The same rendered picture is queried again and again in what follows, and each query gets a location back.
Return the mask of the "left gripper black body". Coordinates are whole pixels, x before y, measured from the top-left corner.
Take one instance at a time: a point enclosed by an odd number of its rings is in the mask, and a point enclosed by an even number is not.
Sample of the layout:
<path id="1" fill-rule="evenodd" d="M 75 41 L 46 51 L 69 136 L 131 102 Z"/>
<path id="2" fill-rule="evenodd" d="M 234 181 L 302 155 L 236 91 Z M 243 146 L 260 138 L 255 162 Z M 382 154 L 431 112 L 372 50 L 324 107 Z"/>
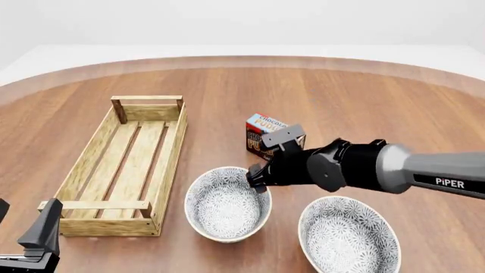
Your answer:
<path id="1" fill-rule="evenodd" d="M 0 256 L 0 273 L 55 273 L 60 261 L 54 253 L 42 256 Z"/>

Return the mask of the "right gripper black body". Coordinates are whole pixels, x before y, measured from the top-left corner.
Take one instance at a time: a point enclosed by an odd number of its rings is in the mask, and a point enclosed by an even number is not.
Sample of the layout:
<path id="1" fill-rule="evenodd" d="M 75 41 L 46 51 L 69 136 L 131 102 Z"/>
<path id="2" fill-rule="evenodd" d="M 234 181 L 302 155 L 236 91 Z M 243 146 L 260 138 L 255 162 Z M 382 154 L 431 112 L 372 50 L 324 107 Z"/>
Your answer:
<path id="1" fill-rule="evenodd" d="M 251 165 L 246 173 L 246 179 L 250 186 L 275 186 L 275 180 L 270 173 L 271 164 Z"/>

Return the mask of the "patterned bowl with tall sides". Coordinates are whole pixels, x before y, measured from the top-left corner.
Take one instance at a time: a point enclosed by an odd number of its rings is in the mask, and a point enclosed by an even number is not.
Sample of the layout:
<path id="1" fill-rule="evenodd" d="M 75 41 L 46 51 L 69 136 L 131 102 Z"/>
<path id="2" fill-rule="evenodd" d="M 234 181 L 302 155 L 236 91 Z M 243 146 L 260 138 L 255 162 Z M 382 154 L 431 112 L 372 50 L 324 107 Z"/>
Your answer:
<path id="1" fill-rule="evenodd" d="M 272 195 L 251 188 L 247 172 L 234 166 L 214 168 L 192 182 L 184 199 L 192 229 L 218 243 L 238 243 L 262 229 L 271 215 Z"/>

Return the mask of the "patterned wide shallow bowl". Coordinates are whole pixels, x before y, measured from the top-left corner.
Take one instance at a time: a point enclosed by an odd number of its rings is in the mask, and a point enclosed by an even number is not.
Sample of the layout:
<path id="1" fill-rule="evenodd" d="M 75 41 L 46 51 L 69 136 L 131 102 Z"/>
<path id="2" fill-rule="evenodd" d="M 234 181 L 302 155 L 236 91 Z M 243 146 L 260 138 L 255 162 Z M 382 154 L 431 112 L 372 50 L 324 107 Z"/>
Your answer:
<path id="1" fill-rule="evenodd" d="M 299 245 L 318 273 L 399 273 L 395 231 L 373 208 L 344 196 L 316 199 L 302 211 Z"/>

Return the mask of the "wooden slat tray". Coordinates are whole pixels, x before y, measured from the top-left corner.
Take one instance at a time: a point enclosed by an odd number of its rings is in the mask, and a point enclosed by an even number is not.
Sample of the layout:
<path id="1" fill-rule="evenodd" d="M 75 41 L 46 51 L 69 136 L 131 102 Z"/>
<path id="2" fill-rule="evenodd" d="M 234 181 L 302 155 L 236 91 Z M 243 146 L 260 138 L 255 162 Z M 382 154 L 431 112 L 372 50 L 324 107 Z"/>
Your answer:
<path id="1" fill-rule="evenodd" d="M 187 127 L 181 96 L 115 96 L 55 197 L 60 234 L 158 236 Z"/>

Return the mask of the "chocolate pudding box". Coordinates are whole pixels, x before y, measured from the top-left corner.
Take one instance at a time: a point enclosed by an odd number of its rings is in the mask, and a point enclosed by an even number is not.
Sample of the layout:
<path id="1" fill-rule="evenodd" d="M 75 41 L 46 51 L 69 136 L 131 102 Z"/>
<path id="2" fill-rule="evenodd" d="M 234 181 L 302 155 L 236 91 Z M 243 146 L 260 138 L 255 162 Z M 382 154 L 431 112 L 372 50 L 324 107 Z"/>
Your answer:
<path id="1" fill-rule="evenodd" d="M 270 118 L 267 115 L 262 115 L 259 113 L 253 114 L 250 118 L 248 118 L 248 120 L 246 120 L 246 150 L 259 156 L 265 161 L 270 161 L 276 149 L 273 151 L 263 150 L 261 148 L 261 136 L 288 126 L 288 124 L 274 118 Z"/>

